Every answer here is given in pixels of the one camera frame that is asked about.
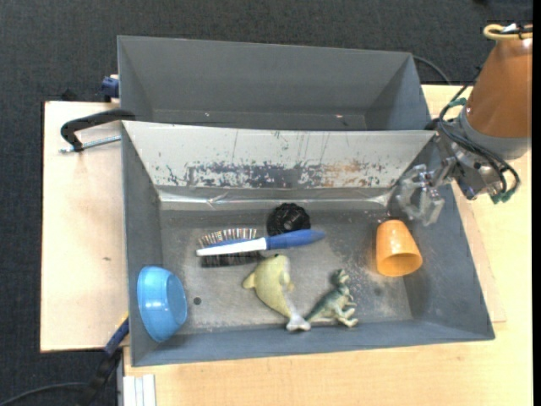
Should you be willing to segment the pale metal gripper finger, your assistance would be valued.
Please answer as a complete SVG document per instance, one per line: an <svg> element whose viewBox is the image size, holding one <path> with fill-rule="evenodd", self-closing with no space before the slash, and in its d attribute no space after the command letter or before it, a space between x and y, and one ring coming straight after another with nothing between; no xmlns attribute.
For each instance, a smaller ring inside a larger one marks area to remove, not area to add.
<svg viewBox="0 0 541 406"><path fill-rule="evenodd" d="M424 226L436 223L444 204L440 191L434 186L424 184L418 190L417 219Z"/></svg>
<svg viewBox="0 0 541 406"><path fill-rule="evenodd" d="M419 164L407 171L399 181L396 201L410 220L428 221L430 185L427 167Z"/></svg>

